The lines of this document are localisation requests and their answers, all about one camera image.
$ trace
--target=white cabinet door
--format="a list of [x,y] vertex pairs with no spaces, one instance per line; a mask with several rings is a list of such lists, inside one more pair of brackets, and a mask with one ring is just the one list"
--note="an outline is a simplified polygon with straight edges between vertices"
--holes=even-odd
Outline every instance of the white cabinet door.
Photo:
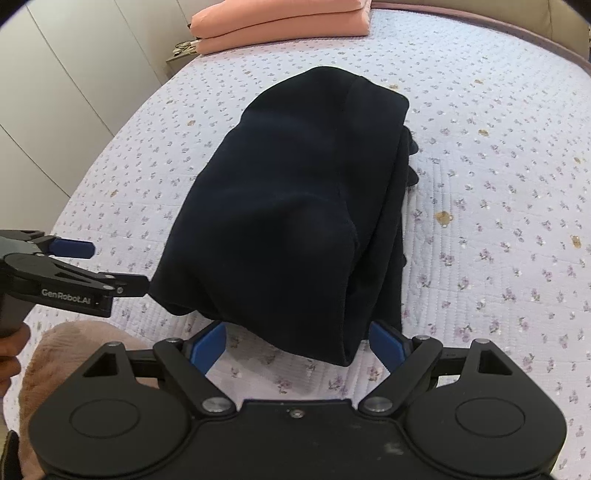
[[109,130],[68,77],[26,8],[0,28],[0,65],[0,125],[72,194],[112,138]]
[[0,128],[0,229],[50,232],[68,197]]
[[114,0],[34,0],[28,8],[111,133],[160,87]]
[[177,43],[194,40],[177,0],[115,0],[162,84]]

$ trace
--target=bed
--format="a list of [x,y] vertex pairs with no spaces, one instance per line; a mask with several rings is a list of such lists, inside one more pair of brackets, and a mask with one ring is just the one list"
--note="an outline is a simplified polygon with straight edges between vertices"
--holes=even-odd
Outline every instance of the bed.
[[[487,337],[564,412],[559,479],[591,475],[591,77],[505,33],[450,18],[374,10],[369,37],[301,40],[200,57],[156,92],[96,160],[55,233],[90,240],[92,270],[153,274],[195,176],[264,89],[318,65],[366,76],[410,100],[421,151],[404,206],[407,336],[447,346]],[[36,307],[24,365],[44,331],[83,316]],[[109,319],[153,343],[207,320],[148,297]],[[387,371],[363,343],[349,368],[281,352],[230,327],[209,377],[244,398],[356,403]],[[18,430],[21,377],[4,399]]]

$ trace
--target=human hand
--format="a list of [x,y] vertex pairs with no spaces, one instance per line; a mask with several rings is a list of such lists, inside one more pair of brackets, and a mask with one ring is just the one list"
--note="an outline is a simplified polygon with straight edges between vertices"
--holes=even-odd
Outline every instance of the human hand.
[[21,353],[30,337],[31,329],[23,323],[10,337],[0,338],[0,398],[4,397],[10,388],[11,377],[21,372],[17,355]]

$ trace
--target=pink folded cloth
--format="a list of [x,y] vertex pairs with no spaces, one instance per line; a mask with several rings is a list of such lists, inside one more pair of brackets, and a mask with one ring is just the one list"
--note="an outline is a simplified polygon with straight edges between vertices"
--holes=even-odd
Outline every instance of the pink folded cloth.
[[191,19],[191,33],[211,38],[283,18],[359,10],[363,0],[225,0]]
[[363,7],[351,12],[306,15],[253,25],[219,37],[202,38],[197,42],[196,51],[207,55],[230,48],[297,38],[363,37],[369,34],[370,8],[371,0],[363,0]]

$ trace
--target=folded black clothing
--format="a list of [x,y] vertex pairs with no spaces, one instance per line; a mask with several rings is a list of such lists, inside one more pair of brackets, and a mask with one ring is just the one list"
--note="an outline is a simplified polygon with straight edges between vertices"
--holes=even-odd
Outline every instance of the folded black clothing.
[[150,295],[277,348],[349,365],[369,322],[401,327],[401,206],[418,181],[408,101],[318,67],[244,111],[197,176]]

